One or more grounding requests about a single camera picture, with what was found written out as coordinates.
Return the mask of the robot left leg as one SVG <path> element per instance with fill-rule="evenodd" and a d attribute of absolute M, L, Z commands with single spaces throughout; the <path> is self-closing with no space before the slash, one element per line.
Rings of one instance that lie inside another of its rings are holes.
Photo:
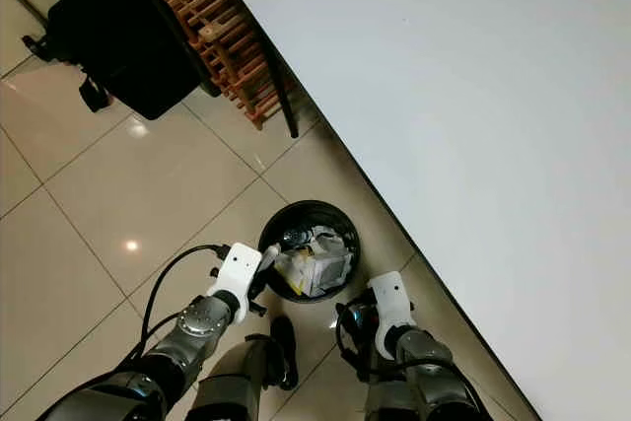
<path fill-rule="evenodd" d="M 285 315 L 271 319 L 270 332 L 248 335 L 226 352 L 211 375 L 198 382 L 184 421 L 256 421 L 261 394 L 270 386 L 296 388 L 296 330 Z"/>

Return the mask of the black office chair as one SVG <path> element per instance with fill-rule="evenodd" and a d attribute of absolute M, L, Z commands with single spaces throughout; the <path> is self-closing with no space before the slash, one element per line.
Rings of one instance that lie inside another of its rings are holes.
<path fill-rule="evenodd" d="M 203 83 L 161 0 L 58 0 L 44 36 L 22 40 L 41 60 L 80 68 L 78 94 L 90 111 L 119 100 L 154 120 Z"/>

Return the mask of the wooden slatted rack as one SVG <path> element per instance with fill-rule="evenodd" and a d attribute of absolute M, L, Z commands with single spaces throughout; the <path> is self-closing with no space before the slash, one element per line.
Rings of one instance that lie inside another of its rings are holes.
<path fill-rule="evenodd" d="M 243 0 L 164 1 L 175 12 L 186 41 L 203 62 L 213 86 L 235 102 L 258 131 L 276 111 L 281 114 L 251 22 L 255 17 Z M 283 60 L 281 64 L 292 96 L 298 91 L 297 79 Z"/>

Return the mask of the robot right leg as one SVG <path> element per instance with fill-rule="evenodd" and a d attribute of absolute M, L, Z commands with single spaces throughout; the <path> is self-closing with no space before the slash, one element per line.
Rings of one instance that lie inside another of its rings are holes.
<path fill-rule="evenodd" d="M 368 375 L 366 385 L 365 421 L 420 421 L 405 376 L 400 373 Z"/>

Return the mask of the large white carton trash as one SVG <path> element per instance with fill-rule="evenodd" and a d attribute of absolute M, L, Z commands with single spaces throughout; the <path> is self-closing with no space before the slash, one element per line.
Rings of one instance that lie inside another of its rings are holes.
<path fill-rule="evenodd" d="M 307 298 L 320 298 L 343 285 L 355 251 L 333 228 L 312 228 L 312 239 L 304 248 L 290 253 L 289 285 Z"/>

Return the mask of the clear plastic trash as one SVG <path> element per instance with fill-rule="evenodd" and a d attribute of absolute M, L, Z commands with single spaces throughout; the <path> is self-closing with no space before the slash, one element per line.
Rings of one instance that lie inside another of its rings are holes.
<path fill-rule="evenodd" d="M 284 248 L 302 248 L 310 244 L 312 239 L 311 229 L 287 229 L 281 235 L 281 246 Z"/>

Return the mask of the robot leg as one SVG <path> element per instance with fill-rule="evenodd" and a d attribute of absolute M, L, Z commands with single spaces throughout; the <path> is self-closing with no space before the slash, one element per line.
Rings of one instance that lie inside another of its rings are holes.
<path fill-rule="evenodd" d="M 400 373 L 368 375 L 366 385 L 365 421 L 420 421 L 405 376 Z"/>
<path fill-rule="evenodd" d="M 296 388 L 296 330 L 285 315 L 271 319 L 270 332 L 248 335 L 226 352 L 211 375 L 198 382 L 184 421 L 256 421 L 261 394 L 270 386 Z"/>

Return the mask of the yellow paper trash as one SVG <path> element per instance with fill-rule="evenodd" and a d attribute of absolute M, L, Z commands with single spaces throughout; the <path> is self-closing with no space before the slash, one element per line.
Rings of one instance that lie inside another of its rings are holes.
<path fill-rule="evenodd" d="M 302 275 L 292 276 L 280 272 L 279 269 L 272 272 L 272 291 L 283 295 L 284 298 L 304 298 L 306 296 L 306 280 Z"/>

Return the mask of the black table leg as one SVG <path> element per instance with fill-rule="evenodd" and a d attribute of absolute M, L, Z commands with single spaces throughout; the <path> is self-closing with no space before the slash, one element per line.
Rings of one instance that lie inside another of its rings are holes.
<path fill-rule="evenodd" d="M 257 30 L 258 42 L 260 42 L 262 47 L 262 55 L 264 55 L 267 74 L 269 74 L 272 88 L 275 89 L 276 96 L 278 96 L 281 114 L 284 115 L 290 137 L 292 137 L 293 140 L 298 140 L 298 138 L 301 137 L 301 133 L 299 133 L 298 120 L 294 113 L 292 103 L 290 103 L 290 96 L 287 89 L 287 75 L 285 75 L 285 69 L 283 68 L 283 64 L 281 64 L 279 52 L 276 50 L 274 42 L 267 36 L 265 29 L 262 28 L 261 23 L 259 23 L 257 19 L 252 19 L 251 22 L 253 27 Z"/>

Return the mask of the black round rubbish bin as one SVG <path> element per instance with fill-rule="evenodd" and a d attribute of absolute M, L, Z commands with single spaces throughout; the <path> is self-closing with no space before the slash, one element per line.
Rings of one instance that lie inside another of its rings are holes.
<path fill-rule="evenodd" d="M 343 238 L 343 241 L 350 246 L 350 249 L 355 251 L 355 257 L 350 263 L 350 272 L 347 273 L 346 281 L 343 285 L 333 287 L 327 294 L 320 296 L 320 298 L 284 298 L 280 295 L 280 298 L 287 299 L 289 301 L 296 301 L 296 303 L 314 303 L 315 301 L 327 300 L 333 298 L 338 292 L 346 289 L 348 283 L 355 277 L 356 272 L 359 271 L 360 258 L 361 258 L 361 245 L 359 232 L 356 231 L 355 226 L 350 218 L 338 209 L 337 206 L 324 203 L 324 201 L 318 200 L 303 200 L 298 203 L 289 204 L 284 206 L 280 212 L 276 213 L 269 222 L 267 222 L 262 231 L 258 244 L 262 248 L 266 249 L 268 246 L 279 244 L 281 245 L 281 235 L 287 229 L 311 229 L 316 226 L 326 226 L 333 228 L 334 232 L 337 232 L 339 236 Z M 299 246 L 299 248 L 287 248 L 281 246 L 281 253 L 278 258 L 275 259 L 272 267 L 267 268 L 266 271 L 258 272 L 258 282 L 255 283 L 255 289 L 260 290 L 261 287 L 269 287 L 272 290 L 272 272 L 279 269 L 280 272 L 289 273 L 290 266 L 290 253 L 292 251 L 306 248 L 306 246 Z"/>

